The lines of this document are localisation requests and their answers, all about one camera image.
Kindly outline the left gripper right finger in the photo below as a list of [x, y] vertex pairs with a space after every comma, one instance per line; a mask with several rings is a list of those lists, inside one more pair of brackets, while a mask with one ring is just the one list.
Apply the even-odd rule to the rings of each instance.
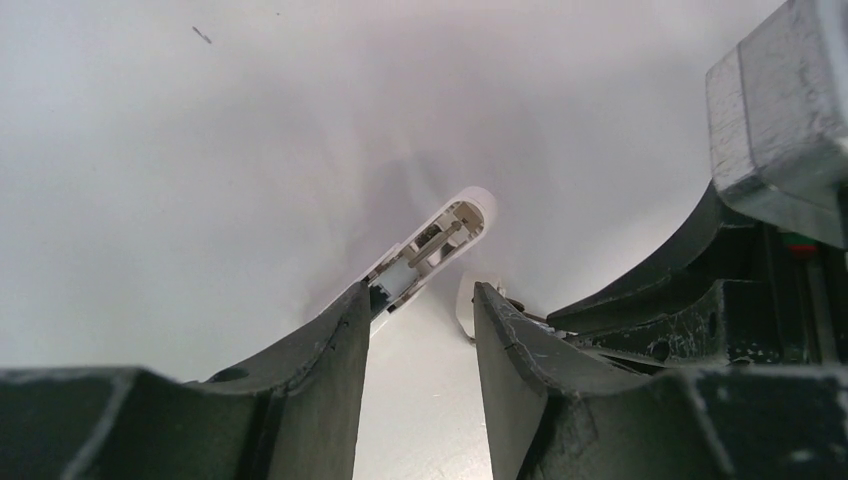
[[843, 479], [847, 371], [704, 367], [641, 376], [474, 288], [497, 479]]

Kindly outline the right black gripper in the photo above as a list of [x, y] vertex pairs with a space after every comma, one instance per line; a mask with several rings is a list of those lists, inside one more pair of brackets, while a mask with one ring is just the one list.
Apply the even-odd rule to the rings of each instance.
[[847, 252], [742, 215], [708, 186], [656, 251], [547, 321], [581, 333], [569, 342], [587, 353], [662, 368], [846, 364]]

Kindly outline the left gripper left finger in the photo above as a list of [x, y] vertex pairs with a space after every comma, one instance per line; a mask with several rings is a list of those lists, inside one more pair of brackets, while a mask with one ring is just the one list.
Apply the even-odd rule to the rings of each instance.
[[140, 367], [5, 369], [5, 479], [349, 479], [366, 285], [204, 382]]

